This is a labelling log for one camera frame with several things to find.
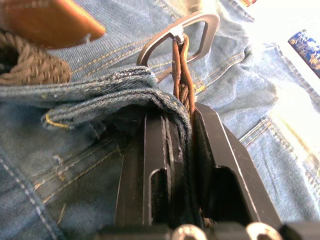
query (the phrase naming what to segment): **brown cord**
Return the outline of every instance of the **brown cord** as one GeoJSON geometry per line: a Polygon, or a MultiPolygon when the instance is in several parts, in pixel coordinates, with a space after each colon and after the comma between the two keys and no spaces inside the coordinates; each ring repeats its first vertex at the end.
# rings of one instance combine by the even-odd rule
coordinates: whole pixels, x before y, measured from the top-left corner
{"type": "Polygon", "coordinates": [[[189,49],[189,38],[183,34],[183,45],[178,46],[177,41],[173,41],[173,61],[172,75],[174,81],[173,94],[183,103],[187,109],[191,123],[193,123],[195,112],[195,92],[194,84],[187,65],[189,49]]]}
{"type": "Polygon", "coordinates": [[[0,74],[0,86],[62,84],[71,76],[65,61],[8,32],[0,32],[0,65],[12,66],[0,74]]]}

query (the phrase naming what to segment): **metal buckle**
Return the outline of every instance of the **metal buckle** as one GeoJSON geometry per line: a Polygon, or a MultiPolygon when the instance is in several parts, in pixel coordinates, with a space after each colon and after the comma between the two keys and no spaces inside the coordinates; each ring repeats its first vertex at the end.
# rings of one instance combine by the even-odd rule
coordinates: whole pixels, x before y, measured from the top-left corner
{"type": "MultiPolygon", "coordinates": [[[[200,47],[196,53],[187,58],[187,63],[191,63],[205,56],[211,48],[214,40],[220,18],[216,13],[205,12],[203,10],[196,11],[190,16],[183,17],[173,24],[170,24],[165,30],[155,35],[141,50],[136,64],[138,66],[148,67],[148,59],[152,51],[159,46],[167,38],[177,39],[178,42],[182,42],[181,39],[183,29],[187,26],[198,22],[205,22],[203,34],[200,42],[200,47]]],[[[158,82],[163,80],[168,74],[172,72],[172,67],[165,70],[161,76],[158,77],[158,82]]]]}

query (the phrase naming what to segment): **jeans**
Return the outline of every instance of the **jeans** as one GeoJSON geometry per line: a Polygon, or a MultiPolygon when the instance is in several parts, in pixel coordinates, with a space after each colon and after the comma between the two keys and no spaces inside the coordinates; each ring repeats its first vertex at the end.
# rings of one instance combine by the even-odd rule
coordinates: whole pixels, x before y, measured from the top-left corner
{"type": "MultiPolygon", "coordinates": [[[[172,43],[151,55],[154,74],[132,68],[179,13],[163,0],[75,2],[107,33],[50,51],[69,63],[71,82],[0,87],[0,239],[92,238],[113,223],[122,154],[141,113],[156,104],[188,125],[165,101],[179,104],[166,94],[172,77],[155,86],[154,74],[171,65],[172,43]]],[[[234,0],[221,0],[217,12],[210,53],[189,65],[196,101],[216,110],[248,149],[283,221],[320,220],[319,94],[276,43],[254,41],[254,19],[234,0]]],[[[185,29],[190,54],[202,28],[185,29]]]]}

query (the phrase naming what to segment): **brown leather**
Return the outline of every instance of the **brown leather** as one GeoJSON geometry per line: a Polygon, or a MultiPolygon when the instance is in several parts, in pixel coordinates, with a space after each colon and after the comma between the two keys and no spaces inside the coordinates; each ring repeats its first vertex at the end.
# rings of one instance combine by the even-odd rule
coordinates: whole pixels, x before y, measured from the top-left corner
{"type": "Polygon", "coordinates": [[[0,29],[47,49],[80,45],[106,32],[72,0],[0,0],[0,29]]]}
{"type": "Polygon", "coordinates": [[[184,42],[181,46],[176,40],[172,44],[172,77],[173,94],[183,103],[188,110],[191,123],[193,123],[195,113],[195,92],[194,84],[187,65],[189,50],[189,38],[183,34],[184,42]]]}

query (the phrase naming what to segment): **silver metal ring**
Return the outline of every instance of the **silver metal ring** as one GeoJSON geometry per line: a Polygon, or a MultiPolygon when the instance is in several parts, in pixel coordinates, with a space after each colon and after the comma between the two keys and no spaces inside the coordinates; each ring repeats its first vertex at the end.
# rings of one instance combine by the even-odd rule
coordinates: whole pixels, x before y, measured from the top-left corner
{"type": "Polygon", "coordinates": [[[175,229],[171,240],[184,240],[190,237],[194,240],[208,240],[204,231],[192,224],[184,224],[175,229]]]}
{"type": "Polygon", "coordinates": [[[249,234],[251,240],[259,240],[262,236],[266,236],[267,240],[283,240],[277,230],[262,222],[249,224],[246,227],[246,232],[249,234]]]}

